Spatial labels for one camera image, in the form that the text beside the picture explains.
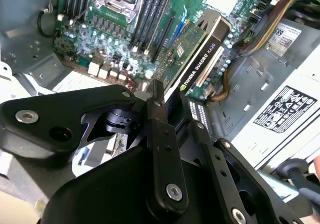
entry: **screw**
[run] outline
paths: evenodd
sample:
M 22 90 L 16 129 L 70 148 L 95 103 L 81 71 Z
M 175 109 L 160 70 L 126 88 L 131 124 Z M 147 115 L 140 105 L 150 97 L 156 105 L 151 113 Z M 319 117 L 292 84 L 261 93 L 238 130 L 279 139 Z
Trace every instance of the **screw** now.
M 223 142 L 223 145 L 226 147 L 226 148 L 231 148 L 231 145 L 227 142 Z
M 196 124 L 197 124 L 197 126 L 200 127 L 201 129 L 205 128 L 202 123 L 196 123 Z
M 30 110 L 20 110 L 15 114 L 15 118 L 18 122 L 32 124 L 39 120 L 39 115 Z
M 238 222 L 238 224 L 246 224 L 246 219 L 242 212 L 240 212 L 238 209 L 232 209 L 232 216 L 233 218 Z
M 161 107 L 162 105 L 158 102 L 158 101 L 155 101 L 155 102 L 153 102 L 156 106 L 158 106 L 158 107 Z
M 182 200 L 182 191 L 176 184 L 168 184 L 165 190 L 172 200 L 176 202 Z
M 130 98 L 130 94 L 127 93 L 127 92 L 125 92 L 125 91 L 122 92 L 122 95 L 123 95 L 124 97 Z

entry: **black cable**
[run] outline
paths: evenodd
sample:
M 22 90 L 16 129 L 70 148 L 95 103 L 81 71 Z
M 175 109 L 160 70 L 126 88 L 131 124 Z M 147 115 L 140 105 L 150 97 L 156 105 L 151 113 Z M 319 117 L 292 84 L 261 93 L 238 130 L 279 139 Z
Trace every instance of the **black cable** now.
M 45 12 L 42 10 L 39 14 L 38 14 L 38 17 L 36 19 L 36 24 L 37 24 L 37 28 L 38 28 L 38 31 L 39 33 L 43 36 L 43 37 L 46 37 L 46 38 L 52 38 L 54 36 L 54 33 L 53 34 L 46 34 L 44 33 L 43 29 L 42 29 L 42 26 L 41 26 L 41 19 L 42 19 L 42 16 L 45 14 Z
M 291 8 L 289 9 L 286 14 L 291 14 L 295 17 L 298 17 L 298 18 L 302 18 L 304 20 L 307 20 L 307 21 L 310 21 L 310 22 L 314 22 L 314 23 L 317 23 L 319 24 L 320 23 L 320 15 L 314 15 L 314 14 L 311 14 L 311 13 L 306 13 L 306 12 L 303 12 L 301 10 L 297 10 L 297 9 L 294 9 L 294 8 Z

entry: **black plastic part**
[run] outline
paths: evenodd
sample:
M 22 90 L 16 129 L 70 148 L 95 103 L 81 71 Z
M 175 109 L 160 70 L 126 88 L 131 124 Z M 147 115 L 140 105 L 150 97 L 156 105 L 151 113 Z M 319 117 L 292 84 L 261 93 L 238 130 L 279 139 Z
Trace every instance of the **black plastic part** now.
M 309 165 L 302 159 L 290 159 L 277 168 L 276 173 L 281 178 L 292 179 L 293 184 L 303 196 L 310 201 L 320 205 L 320 187 L 308 181 L 303 174 L 308 170 Z
M 0 148 L 21 157 L 50 159 L 54 165 L 64 165 L 79 145 L 113 135 L 105 128 L 94 132 L 101 116 L 115 108 L 131 109 L 135 102 L 135 96 L 120 85 L 8 101 L 0 105 Z M 39 120 L 33 124 L 18 122 L 15 115 L 20 110 L 36 112 Z
M 308 171 L 308 168 L 309 168 L 309 164 L 305 160 L 294 158 L 281 163 L 276 169 L 276 173 L 281 178 L 289 179 L 290 178 L 289 172 L 292 169 L 297 169 L 303 174 L 306 171 Z

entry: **mounting hole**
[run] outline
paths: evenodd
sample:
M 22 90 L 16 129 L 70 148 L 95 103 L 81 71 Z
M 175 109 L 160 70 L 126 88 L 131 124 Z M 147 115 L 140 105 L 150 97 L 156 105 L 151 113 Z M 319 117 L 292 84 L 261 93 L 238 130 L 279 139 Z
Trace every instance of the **mounting hole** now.
M 221 173 L 221 175 L 222 175 L 222 176 L 224 176 L 224 177 L 226 177 L 226 176 L 227 176 L 227 174 L 225 173 L 225 171 L 224 171 L 224 170 L 221 170 L 221 171 L 220 171 L 220 173 Z
M 140 126 L 140 123 L 138 121 L 134 121 L 130 124 L 131 129 L 137 129 Z
M 164 147 L 168 152 L 171 152 L 171 147 L 169 145 L 165 145 Z
M 57 142 L 67 142 L 72 138 L 72 132 L 68 128 L 54 127 L 49 131 L 50 137 Z
M 127 93 L 127 92 L 125 92 L 125 91 L 122 92 L 122 95 L 123 95 L 124 97 L 130 98 L 130 94 Z
M 289 224 L 283 217 L 279 217 L 279 220 L 282 224 Z

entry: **cable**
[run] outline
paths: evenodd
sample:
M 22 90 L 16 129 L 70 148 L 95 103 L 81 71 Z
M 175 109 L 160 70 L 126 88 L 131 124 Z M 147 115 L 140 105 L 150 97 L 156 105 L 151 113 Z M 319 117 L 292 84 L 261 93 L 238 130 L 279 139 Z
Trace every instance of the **cable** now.
M 229 83 L 228 83 L 228 69 L 225 70 L 222 78 L 223 78 L 222 84 L 224 86 L 222 92 L 209 98 L 209 101 L 217 102 L 217 101 L 224 100 L 228 97 L 229 92 L 230 92 L 230 87 L 229 87 Z
M 54 36 L 54 34 L 46 34 L 44 33 L 43 29 L 42 29 L 42 26 L 41 26 L 41 19 L 42 19 L 42 16 L 44 14 L 47 14 L 47 13 L 51 13 L 48 9 L 45 9 L 45 10 L 42 10 L 39 14 L 38 14 L 38 17 L 36 19 L 36 24 L 37 24 L 37 28 L 38 28 L 38 31 L 39 33 L 43 36 L 43 37 L 46 37 L 46 38 L 52 38 Z
M 238 50 L 238 55 L 248 57 L 262 49 L 271 38 L 275 28 L 281 21 L 286 11 L 300 0 L 280 0 L 269 14 L 266 24 L 262 27 L 258 35 L 249 43 Z
M 289 9 L 286 14 L 291 14 L 295 17 L 302 18 L 302 19 L 310 21 L 310 22 L 314 22 L 314 23 L 318 23 L 318 24 L 320 23 L 320 16 L 319 15 L 305 13 L 301 10 Z

